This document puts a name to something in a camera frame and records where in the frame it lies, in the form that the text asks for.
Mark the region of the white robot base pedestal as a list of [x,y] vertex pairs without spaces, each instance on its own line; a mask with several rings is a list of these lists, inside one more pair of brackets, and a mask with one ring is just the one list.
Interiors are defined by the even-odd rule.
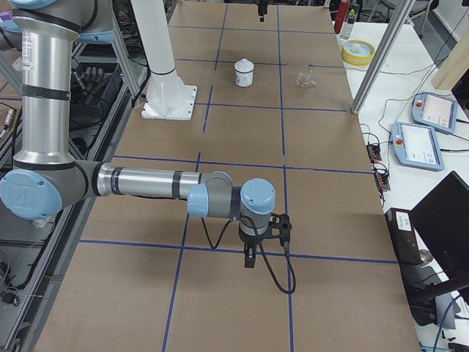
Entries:
[[150,71],[142,117],[189,121],[197,87],[178,76],[163,2],[137,0],[131,4]]

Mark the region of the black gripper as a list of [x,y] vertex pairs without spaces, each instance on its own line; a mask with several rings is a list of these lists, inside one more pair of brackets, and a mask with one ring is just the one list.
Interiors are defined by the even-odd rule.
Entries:
[[256,249],[259,241],[255,235],[240,234],[240,240],[244,244],[244,267],[254,268],[256,263]]
[[259,21],[264,22],[265,21],[264,15],[267,14],[267,0],[257,0],[256,5],[258,9],[258,14],[260,15]]

